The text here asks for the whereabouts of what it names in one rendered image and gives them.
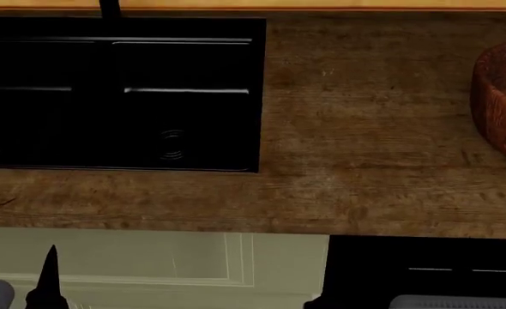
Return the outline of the pale green cabinet door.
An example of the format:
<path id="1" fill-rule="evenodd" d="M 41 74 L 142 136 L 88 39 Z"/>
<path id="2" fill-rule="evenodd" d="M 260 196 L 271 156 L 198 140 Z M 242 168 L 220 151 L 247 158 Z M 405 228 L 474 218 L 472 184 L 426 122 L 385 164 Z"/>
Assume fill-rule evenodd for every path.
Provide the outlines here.
<path id="1" fill-rule="evenodd" d="M 51 248 L 71 309 L 301 309 L 322 291 L 328 236 L 0 227 L 11 309 Z"/>

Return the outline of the reddish brown wooden bowl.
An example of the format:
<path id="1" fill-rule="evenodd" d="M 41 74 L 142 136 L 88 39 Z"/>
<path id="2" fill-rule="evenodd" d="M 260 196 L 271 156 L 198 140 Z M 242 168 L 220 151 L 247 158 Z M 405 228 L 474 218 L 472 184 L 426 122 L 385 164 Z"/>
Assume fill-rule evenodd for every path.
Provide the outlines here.
<path id="1" fill-rule="evenodd" d="M 477 58 L 469 100 L 477 131 L 506 156 L 506 43 L 488 48 Z"/>

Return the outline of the black dishwasher front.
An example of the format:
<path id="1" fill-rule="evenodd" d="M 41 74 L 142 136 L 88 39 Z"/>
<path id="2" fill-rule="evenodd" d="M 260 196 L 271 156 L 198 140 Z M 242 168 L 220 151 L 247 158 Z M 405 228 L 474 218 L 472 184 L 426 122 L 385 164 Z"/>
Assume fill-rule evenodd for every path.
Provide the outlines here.
<path id="1" fill-rule="evenodd" d="M 330 236 L 330 308 L 384 309 L 399 295 L 506 298 L 506 239 Z"/>

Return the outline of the black sink faucet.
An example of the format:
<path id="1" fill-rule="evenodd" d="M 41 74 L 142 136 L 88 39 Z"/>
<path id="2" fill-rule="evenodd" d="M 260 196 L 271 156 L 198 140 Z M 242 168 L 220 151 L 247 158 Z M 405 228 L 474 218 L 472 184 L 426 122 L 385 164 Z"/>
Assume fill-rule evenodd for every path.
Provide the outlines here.
<path id="1" fill-rule="evenodd" d="M 118 20 L 123 16 L 119 0 L 99 0 L 99 9 L 104 20 Z"/>

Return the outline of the black double kitchen sink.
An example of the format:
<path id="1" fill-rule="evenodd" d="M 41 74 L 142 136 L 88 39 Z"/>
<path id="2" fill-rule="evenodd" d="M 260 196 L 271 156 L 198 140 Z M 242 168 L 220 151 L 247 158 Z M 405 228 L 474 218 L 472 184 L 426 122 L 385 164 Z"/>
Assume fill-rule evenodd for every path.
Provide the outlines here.
<path id="1" fill-rule="evenodd" d="M 0 168 L 257 172 L 266 30 L 0 17 Z"/>

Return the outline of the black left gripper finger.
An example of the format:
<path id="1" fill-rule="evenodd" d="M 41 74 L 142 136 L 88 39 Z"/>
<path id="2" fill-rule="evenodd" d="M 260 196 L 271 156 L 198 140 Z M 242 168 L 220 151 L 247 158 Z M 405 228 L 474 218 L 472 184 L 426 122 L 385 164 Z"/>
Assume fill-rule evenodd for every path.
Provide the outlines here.
<path id="1" fill-rule="evenodd" d="M 44 293 L 60 293 L 57 248 L 54 245 L 45 257 L 36 289 Z"/>

